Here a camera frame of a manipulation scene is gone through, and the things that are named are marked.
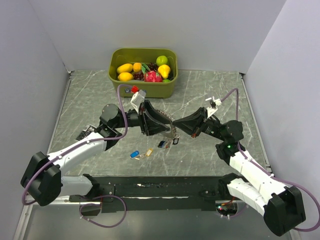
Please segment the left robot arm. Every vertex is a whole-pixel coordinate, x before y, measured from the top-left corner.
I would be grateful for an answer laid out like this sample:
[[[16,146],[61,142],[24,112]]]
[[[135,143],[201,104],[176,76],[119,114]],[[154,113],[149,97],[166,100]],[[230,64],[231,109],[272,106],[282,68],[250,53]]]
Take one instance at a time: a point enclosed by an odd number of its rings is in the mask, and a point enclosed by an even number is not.
[[[107,104],[99,117],[99,126],[82,140],[60,151],[34,154],[20,184],[24,188],[23,205],[28,205],[26,195],[31,195],[40,206],[47,206],[56,198],[79,195],[87,201],[95,200],[100,184],[89,174],[66,176],[66,173],[83,161],[112,148],[125,134],[118,128],[140,127],[147,136],[170,130],[172,120],[144,100],[137,110],[124,112],[123,106]]]

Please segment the yellow key tag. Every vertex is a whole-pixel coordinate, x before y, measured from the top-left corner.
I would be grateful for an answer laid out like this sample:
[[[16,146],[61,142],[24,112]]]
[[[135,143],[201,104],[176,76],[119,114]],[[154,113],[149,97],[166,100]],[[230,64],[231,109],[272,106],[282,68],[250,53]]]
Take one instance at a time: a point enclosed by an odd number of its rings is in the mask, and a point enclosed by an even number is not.
[[[147,157],[149,157],[151,154],[153,153],[153,149],[152,148],[149,148],[145,153],[142,153],[141,155],[140,155],[140,158],[147,158]]]

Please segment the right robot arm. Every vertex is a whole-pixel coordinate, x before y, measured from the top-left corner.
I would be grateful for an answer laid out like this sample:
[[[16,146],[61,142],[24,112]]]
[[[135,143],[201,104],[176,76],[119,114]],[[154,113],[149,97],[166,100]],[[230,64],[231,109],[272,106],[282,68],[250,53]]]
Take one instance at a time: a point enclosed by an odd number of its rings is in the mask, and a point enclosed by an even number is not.
[[[193,114],[173,121],[173,125],[193,138],[205,133],[221,140],[216,152],[221,160],[240,176],[226,176],[218,187],[223,199],[236,197],[260,215],[269,230],[282,236],[306,220],[303,196],[295,187],[273,179],[240,144],[243,124],[238,120],[221,123],[209,111],[200,107]]]

